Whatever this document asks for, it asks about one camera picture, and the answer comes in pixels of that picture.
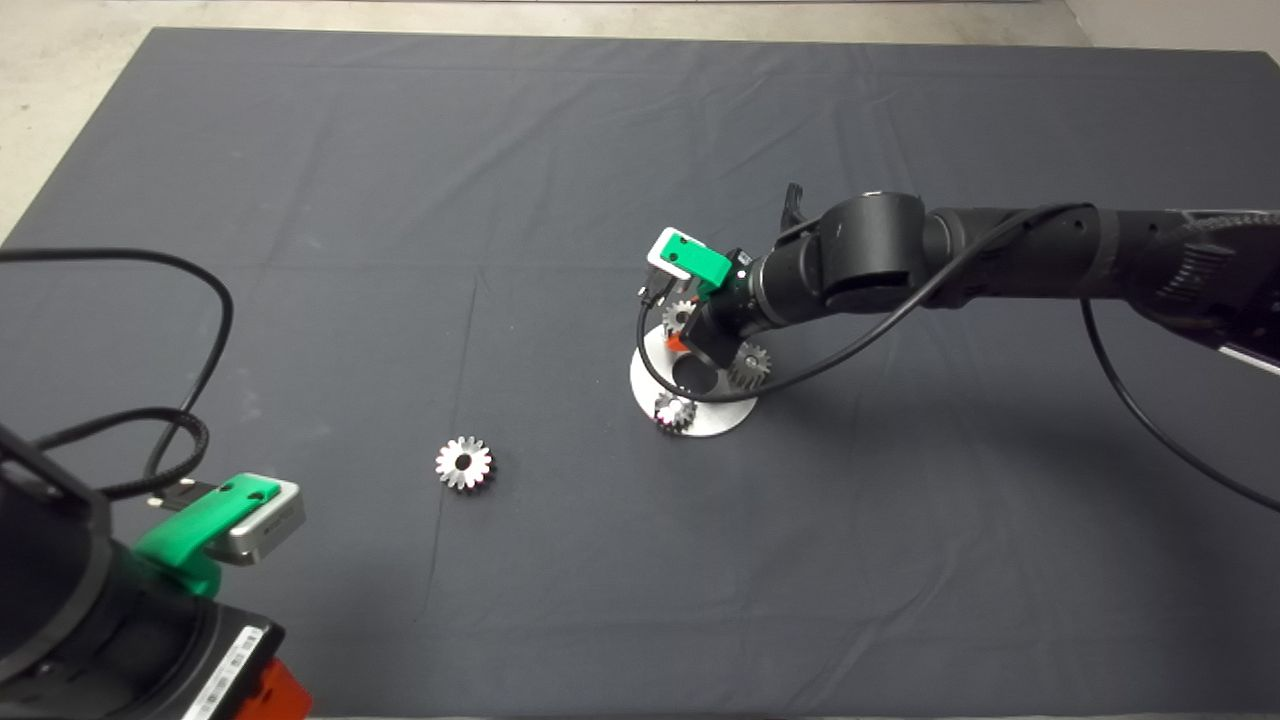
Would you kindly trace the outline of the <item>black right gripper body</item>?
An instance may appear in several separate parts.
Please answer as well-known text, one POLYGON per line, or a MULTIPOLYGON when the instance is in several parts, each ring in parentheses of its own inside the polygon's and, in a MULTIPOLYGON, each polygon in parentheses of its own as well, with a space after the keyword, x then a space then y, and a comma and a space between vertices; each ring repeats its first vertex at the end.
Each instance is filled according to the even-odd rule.
POLYGON ((727 368, 748 338, 765 331, 768 318, 748 284, 700 290, 685 322, 685 346, 705 364, 727 368))

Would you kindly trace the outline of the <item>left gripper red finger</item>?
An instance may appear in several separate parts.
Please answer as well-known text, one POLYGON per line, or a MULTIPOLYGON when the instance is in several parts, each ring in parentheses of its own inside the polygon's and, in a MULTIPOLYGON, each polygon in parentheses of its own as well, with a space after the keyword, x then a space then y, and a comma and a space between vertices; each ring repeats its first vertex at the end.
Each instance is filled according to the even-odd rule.
POLYGON ((302 720, 308 717, 312 706, 311 694, 288 666, 279 659, 271 659, 241 703, 239 720, 302 720))

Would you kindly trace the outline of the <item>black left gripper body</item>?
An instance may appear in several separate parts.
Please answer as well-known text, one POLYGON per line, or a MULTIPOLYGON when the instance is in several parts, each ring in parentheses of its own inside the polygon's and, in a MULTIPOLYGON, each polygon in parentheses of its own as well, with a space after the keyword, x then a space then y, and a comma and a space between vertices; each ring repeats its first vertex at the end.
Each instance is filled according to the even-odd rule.
POLYGON ((101 719, 233 719, 285 638, 261 614, 146 592, 102 593, 95 630, 101 719))

